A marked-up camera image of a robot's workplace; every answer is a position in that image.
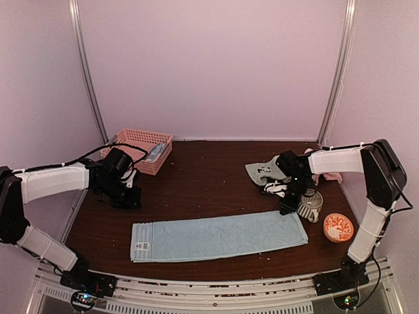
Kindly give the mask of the light blue terry towel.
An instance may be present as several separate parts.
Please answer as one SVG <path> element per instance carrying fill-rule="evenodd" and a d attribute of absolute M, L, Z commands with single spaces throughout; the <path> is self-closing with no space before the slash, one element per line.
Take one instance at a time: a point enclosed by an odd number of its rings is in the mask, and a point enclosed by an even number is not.
<path fill-rule="evenodd" d="M 265 253 L 308 243 L 296 213 L 279 211 L 225 217 L 136 223 L 130 260 L 195 262 Z"/>

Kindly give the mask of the blue polka dot striped towel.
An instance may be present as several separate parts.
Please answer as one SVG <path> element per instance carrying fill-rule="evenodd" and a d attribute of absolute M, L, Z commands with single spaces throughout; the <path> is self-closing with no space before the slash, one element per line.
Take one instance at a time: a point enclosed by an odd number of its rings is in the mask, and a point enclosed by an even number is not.
<path fill-rule="evenodd" d="M 149 152 L 149 155 L 145 159 L 146 162 L 155 163 L 165 159 L 165 153 L 167 153 L 169 143 L 158 143 Z"/>

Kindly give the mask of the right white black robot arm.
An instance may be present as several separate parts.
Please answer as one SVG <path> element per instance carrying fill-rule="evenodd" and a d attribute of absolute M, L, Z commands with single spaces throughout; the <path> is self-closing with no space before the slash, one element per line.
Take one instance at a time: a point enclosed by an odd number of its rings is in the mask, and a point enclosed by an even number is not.
<path fill-rule="evenodd" d="M 279 200 L 282 215 L 297 210 L 307 190 L 314 187 L 314 175 L 360 175 L 365 210 L 336 274 L 335 281 L 340 288 L 350 288 L 364 273 L 367 261 L 373 257 L 391 216 L 396 213 L 397 202 L 403 200 L 408 210 L 413 208 L 403 193 L 407 173 L 386 139 L 345 147 L 324 147 L 301 155 L 288 150 L 278 156 L 276 165 L 289 179 Z"/>

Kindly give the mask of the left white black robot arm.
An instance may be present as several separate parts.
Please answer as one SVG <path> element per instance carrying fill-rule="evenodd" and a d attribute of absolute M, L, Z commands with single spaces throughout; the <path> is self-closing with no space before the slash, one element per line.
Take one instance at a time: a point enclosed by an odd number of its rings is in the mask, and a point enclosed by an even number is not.
<path fill-rule="evenodd" d="M 52 205 L 60 196 L 88 190 L 105 196 L 117 209 L 139 209 L 139 171 L 126 152 L 112 148 L 94 161 L 87 156 L 61 164 L 25 169 L 1 167 L 1 242 L 19 247 L 51 263 L 79 290 L 94 285 L 88 261 L 26 216 L 26 208 Z"/>

